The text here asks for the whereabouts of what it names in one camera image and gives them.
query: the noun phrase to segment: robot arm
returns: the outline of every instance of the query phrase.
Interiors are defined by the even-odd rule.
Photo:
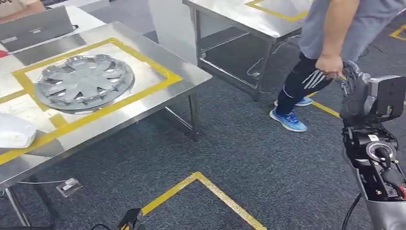
[[[396,158],[398,143],[382,122],[403,112],[406,78],[372,78],[354,66],[347,68],[344,158],[349,162],[376,230],[406,229],[406,180]]]

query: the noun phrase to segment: black pants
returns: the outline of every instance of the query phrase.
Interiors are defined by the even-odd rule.
[[[300,54],[300,61],[286,78],[285,84],[278,96],[277,114],[290,113],[294,105],[305,96],[328,86],[332,79],[316,69],[317,59],[308,59]]]

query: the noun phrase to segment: blue shoe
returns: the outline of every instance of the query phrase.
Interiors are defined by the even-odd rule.
[[[279,121],[287,130],[293,132],[305,132],[307,130],[307,127],[297,119],[294,112],[286,115],[278,115],[276,114],[276,108],[274,108],[269,113],[269,116],[271,116],[274,120]]]
[[[301,101],[299,101],[299,102],[296,104],[296,106],[303,107],[303,106],[311,105],[312,103],[313,103],[313,100],[312,100],[311,98],[309,98],[309,97],[304,97]],[[278,106],[278,101],[275,101],[273,104],[274,104],[275,106]]]

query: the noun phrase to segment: hand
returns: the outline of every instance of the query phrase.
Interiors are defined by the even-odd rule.
[[[340,56],[322,54],[317,60],[316,68],[324,72],[327,78],[337,78],[342,76],[344,66]]]

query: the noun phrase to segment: laptop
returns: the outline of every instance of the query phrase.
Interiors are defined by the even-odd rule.
[[[0,23],[0,43],[14,52],[73,32],[64,6]]]

